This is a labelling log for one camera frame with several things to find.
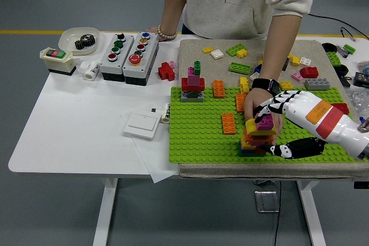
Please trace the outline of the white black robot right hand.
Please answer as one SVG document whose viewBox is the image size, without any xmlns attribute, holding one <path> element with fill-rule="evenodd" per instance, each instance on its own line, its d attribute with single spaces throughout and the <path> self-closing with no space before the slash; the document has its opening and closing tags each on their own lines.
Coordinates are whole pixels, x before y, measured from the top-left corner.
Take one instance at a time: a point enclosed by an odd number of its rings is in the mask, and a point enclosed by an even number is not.
<svg viewBox="0 0 369 246">
<path fill-rule="evenodd" d="M 368 159 L 368 122 L 355 123 L 335 106 L 308 91 L 287 90 L 266 100 L 254 112 L 259 123 L 266 115 L 279 113 L 312 137 L 285 145 L 261 145 L 261 149 L 285 159 L 317 156 L 326 144 L 338 144 L 351 157 Z"/>
</svg>

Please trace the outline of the person's left hand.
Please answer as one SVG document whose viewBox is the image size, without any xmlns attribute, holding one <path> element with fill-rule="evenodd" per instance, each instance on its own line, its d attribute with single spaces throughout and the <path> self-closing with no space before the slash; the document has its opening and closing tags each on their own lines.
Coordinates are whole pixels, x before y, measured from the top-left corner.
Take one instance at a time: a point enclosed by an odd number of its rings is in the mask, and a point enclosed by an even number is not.
<svg viewBox="0 0 369 246">
<path fill-rule="evenodd" d="M 268 99 L 271 99 L 272 95 L 263 89 L 260 88 L 255 88 L 252 89 L 248 95 L 245 98 L 244 101 L 244 118 L 245 120 L 249 120 L 251 118 L 253 118 L 253 112 L 256 109 L 256 107 L 258 107 L 259 105 L 261 105 L 263 102 L 265 102 Z M 283 124 L 284 124 L 284 119 L 283 116 L 277 113 L 272 113 L 272 117 L 273 117 L 273 121 L 274 121 L 274 126 L 276 128 L 277 134 L 273 137 L 273 142 L 272 144 L 276 144 L 276 140 L 277 140 L 277 136 L 280 135 L 282 129 L 283 129 Z"/>
</svg>

